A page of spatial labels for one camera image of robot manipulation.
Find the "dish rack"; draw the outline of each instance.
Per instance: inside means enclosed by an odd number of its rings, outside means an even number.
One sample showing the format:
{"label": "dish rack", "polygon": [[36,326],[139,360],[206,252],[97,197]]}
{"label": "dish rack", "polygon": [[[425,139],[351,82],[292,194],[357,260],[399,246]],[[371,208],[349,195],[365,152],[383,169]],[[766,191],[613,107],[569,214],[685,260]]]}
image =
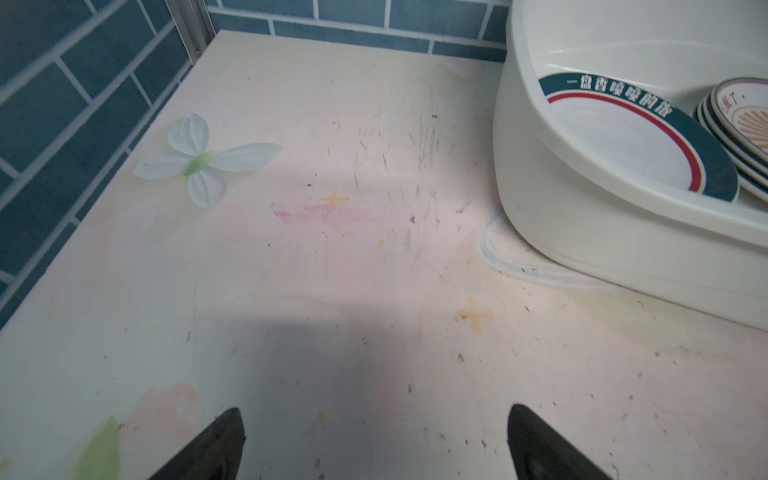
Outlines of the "dish rack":
{"label": "dish rack", "polygon": [[690,111],[726,78],[768,78],[766,18],[750,0],[512,2],[493,138],[518,232],[576,270],[768,330],[768,210],[634,174],[569,131],[538,83],[588,71]]}

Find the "scratched surface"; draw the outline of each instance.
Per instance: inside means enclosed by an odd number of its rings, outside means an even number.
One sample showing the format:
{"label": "scratched surface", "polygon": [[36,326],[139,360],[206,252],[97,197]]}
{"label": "scratched surface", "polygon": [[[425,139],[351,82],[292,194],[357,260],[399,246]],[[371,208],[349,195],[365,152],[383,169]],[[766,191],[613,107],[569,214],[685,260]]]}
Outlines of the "scratched surface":
{"label": "scratched surface", "polygon": [[[143,480],[231,406],[239,478],[514,478],[515,402],[613,478],[765,478],[768,334],[532,250],[499,215],[500,74],[219,35],[0,333],[0,478],[112,472],[117,422]],[[283,149],[200,209],[131,175],[190,113],[211,150]]]}

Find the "stacked plates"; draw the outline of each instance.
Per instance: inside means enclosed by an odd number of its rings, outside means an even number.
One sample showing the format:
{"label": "stacked plates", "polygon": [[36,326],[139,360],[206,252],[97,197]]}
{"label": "stacked plates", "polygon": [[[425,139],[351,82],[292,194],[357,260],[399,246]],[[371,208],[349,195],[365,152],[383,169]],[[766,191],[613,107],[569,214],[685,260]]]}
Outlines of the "stacked plates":
{"label": "stacked plates", "polygon": [[768,80],[726,80],[704,97],[693,117],[726,149],[739,184],[768,202]]}

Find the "yellow star mark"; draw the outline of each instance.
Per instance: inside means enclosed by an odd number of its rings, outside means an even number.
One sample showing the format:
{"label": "yellow star mark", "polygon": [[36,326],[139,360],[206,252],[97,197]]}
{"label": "yellow star mark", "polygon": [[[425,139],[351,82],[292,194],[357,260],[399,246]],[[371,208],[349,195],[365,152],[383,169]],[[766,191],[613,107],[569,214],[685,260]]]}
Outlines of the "yellow star mark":
{"label": "yellow star mark", "polygon": [[320,201],[325,202],[329,207],[336,209],[341,207],[345,202],[349,201],[349,197],[339,197],[339,191],[334,190],[333,195],[326,198],[321,198]]}
{"label": "yellow star mark", "polygon": [[469,320],[472,322],[470,328],[475,335],[482,331],[480,320],[490,320],[491,318],[493,318],[493,312],[481,312],[478,310],[477,302],[471,297],[469,298],[469,310],[459,310],[456,315],[458,320]]}

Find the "plate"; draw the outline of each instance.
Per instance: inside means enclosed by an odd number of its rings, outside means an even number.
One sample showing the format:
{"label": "plate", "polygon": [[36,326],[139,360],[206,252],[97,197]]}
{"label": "plate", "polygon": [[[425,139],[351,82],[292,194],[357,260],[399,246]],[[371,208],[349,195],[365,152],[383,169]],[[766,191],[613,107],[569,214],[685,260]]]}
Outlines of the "plate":
{"label": "plate", "polygon": [[723,125],[717,121],[717,118],[715,118],[709,96],[706,96],[701,101],[700,107],[702,115],[699,118],[699,122],[720,140],[720,143],[723,144],[726,151],[729,151],[732,155],[736,155],[742,162],[749,165],[755,175],[759,175],[768,180],[768,165],[763,164],[759,158],[753,157],[749,152],[741,148],[737,141],[723,129]]}
{"label": "plate", "polygon": [[768,164],[768,80],[726,80],[710,96],[714,114],[728,133]]}
{"label": "plate", "polygon": [[627,169],[682,190],[736,198],[736,168],[720,142],[663,98],[587,73],[553,74],[539,84],[568,128]]}
{"label": "plate", "polygon": [[[708,116],[707,107],[705,106],[706,104],[707,99],[705,98],[699,104],[697,109],[697,116],[701,122],[701,125],[711,133],[712,130],[710,130],[710,127],[707,125],[706,121],[701,120],[703,118],[707,118]],[[768,182],[766,182],[752,168],[748,167],[744,162],[742,162],[740,157],[732,152],[728,147],[726,147],[726,152],[730,156],[730,159],[733,161],[733,165],[736,167],[736,171],[739,174],[739,185],[747,189],[750,193],[754,194],[761,200],[768,202]]]}

